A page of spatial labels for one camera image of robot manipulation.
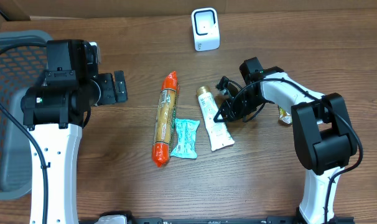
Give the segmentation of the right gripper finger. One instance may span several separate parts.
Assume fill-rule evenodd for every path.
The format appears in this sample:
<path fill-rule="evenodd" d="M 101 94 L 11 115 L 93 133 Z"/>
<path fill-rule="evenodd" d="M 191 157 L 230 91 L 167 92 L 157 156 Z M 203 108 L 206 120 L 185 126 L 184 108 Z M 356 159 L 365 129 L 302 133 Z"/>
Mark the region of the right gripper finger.
<path fill-rule="evenodd" d="M 213 121 L 216 123 L 233 122 L 245 118 L 246 104 L 242 100 L 225 100 L 216 112 Z"/>
<path fill-rule="evenodd" d="M 228 96 L 231 99 L 234 99 L 237 94 L 243 89 L 240 84 L 233 80 L 230 80 L 226 76 L 223 76 L 215 87 L 223 95 Z"/>

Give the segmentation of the white tube gold cap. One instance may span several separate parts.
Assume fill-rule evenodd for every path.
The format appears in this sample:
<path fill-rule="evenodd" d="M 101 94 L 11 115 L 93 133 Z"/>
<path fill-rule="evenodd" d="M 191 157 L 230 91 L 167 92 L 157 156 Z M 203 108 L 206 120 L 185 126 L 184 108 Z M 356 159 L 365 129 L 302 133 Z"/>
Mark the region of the white tube gold cap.
<path fill-rule="evenodd" d="M 211 151 L 217 151 L 234 145 L 224 122 L 214 122 L 218 107 L 208 86 L 201 86 L 197 90 L 197 98 L 202 111 L 204 123 L 210 139 Z"/>

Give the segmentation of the green drink carton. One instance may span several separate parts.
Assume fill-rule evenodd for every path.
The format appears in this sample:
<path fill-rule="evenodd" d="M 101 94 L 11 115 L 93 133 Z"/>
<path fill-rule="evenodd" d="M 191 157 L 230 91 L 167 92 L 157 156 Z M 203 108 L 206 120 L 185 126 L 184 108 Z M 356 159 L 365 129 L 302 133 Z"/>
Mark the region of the green drink carton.
<path fill-rule="evenodd" d="M 282 125 L 290 126 L 292 124 L 292 116 L 280 106 L 278 106 L 278 110 L 279 110 L 278 122 L 281 123 Z"/>

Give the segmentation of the teal snack packet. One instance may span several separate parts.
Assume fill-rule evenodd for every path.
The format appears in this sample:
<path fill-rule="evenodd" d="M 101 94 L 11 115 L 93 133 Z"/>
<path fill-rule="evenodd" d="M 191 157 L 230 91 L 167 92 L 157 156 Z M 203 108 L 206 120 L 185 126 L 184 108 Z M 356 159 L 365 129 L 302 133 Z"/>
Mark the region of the teal snack packet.
<path fill-rule="evenodd" d="M 177 132 L 177 145 L 170 153 L 171 156 L 181 159 L 196 159 L 195 152 L 196 134 L 200 125 L 199 121 L 191 119 L 175 119 L 175 130 Z"/>

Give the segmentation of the spaghetti packet red ends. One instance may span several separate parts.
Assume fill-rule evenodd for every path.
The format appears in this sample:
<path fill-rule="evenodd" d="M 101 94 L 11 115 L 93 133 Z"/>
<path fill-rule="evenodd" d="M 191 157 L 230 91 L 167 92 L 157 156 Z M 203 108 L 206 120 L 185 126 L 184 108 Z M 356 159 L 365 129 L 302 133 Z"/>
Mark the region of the spaghetti packet red ends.
<path fill-rule="evenodd" d="M 169 73 L 162 83 L 157 107 L 152 160 L 157 167 L 167 164 L 173 148 L 175 117 L 179 96 L 177 72 Z"/>

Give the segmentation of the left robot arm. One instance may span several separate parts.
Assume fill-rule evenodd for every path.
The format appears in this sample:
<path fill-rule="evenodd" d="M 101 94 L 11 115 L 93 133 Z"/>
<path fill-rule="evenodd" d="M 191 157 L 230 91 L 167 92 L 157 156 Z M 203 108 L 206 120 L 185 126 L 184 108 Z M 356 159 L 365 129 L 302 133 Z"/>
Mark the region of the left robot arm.
<path fill-rule="evenodd" d="M 32 158 L 31 223 L 78 223 L 77 155 L 94 106 L 128 99 L 124 73 L 99 73 L 100 48 L 85 40 L 46 43 L 44 80 L 21 100 Z"/>

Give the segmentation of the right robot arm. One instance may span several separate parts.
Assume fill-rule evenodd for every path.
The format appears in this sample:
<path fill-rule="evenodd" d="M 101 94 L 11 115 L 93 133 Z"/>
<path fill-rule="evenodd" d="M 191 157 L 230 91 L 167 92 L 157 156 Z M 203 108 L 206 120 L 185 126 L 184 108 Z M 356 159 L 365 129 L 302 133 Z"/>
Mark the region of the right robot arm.
<path fill-rule="evenodd" d="M 297 158 L 305 168 L 304 194 L 293 222 L 353 223 L 352 217 L 336 217 L 333 211 L 338 180 L 350 170 L 350 158 L 360 146 L 343 97 L 312 91 L 279 67 L 264 69 L 256 57 L 245 60 L 240 73 L 244 86 L 227 77 L 216 85 L 227 98 L 214 121 L 248 122 L 267 103 L 285 110 L 291 116 Z"/>

